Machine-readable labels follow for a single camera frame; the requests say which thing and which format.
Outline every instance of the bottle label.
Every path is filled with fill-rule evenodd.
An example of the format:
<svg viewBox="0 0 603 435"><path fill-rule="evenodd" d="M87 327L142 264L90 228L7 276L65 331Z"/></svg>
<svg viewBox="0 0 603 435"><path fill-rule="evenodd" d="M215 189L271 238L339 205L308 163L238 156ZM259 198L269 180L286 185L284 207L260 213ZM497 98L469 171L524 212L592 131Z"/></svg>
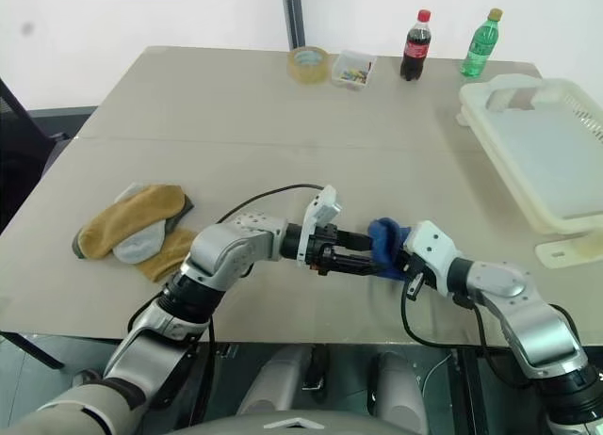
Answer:
<svg viewBox="0 0 603 435"><path fill-rule="evenodd" d="M494 44L480 44L477 41L471 41L469 50L478 56L489 56L494 50Z"/></svg>
<svg viewBox="0 0 603 435"><path fill-rule="evenodd" d="M427 50L430 48L429 44L414 44L413 42L406 42L404 47L404 54L411 56L412 58L423 58L427 56Z"/></svg>

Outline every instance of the green bottle cap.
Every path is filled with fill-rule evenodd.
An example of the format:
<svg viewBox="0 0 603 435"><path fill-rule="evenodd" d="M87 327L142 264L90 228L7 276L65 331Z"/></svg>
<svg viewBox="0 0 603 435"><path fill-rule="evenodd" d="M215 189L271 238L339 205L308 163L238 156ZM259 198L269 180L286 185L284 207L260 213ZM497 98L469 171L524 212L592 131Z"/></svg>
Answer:
<svg viewBox="0 0 603 435"><path fill-rule="evenodd" d="M488 14L488 19L490 21L500 21L500 18L502 18L502 9L500 8L492 8L490 10L490 14Z"/></svg>

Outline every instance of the tape roll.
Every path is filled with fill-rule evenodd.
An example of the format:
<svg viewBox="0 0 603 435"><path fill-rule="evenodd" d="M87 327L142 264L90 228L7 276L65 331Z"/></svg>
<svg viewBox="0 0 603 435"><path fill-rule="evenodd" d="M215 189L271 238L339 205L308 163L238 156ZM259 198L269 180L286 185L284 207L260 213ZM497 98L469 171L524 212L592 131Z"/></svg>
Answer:
<svg viewBox="0 0 603 435"><path fill-rule="evenodd" d="M319 47L298 47L287 58L289 74L301 84L324 82L329 74L329 56Z"/></svg>

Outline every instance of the plastic bottle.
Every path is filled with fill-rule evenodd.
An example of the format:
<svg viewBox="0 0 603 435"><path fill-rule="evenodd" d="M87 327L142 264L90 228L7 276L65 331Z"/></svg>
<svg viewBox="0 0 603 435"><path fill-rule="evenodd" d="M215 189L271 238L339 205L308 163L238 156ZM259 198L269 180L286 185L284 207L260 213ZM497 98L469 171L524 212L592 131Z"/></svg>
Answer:
<svg viewBox="0 0 603 435"><path fill-rule="evenodd" d="M410 29L406 37L404 58L399 67L399 75L406 80L416 80L423 73L423 62L432 41L432 32L427 25L431 16L432 13L428 9L420 10L415 26Z"/></svg>
<svg viewBox="0 0 603 435"><path fill-rule="evenodd" d="M475 31L469 45L467 57L461 65L461 74L468 77L478 77L486 66L486 60L492 54L498 41L498 21L502 10L492 8L488 19Z"/></svg>

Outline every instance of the red bottle cap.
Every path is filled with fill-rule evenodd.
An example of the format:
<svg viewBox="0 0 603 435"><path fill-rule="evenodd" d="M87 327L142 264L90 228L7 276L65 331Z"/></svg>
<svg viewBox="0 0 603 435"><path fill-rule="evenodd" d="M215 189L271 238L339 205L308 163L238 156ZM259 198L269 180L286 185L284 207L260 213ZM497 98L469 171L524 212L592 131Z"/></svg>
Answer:
<svg viewBox="0 0 603 435"><path fill-rule="evenodd" d="M430 21L431 16L432 16L432 13L428 9L420 9L418 11L417 19L421 23L428 23Z"/></svg>

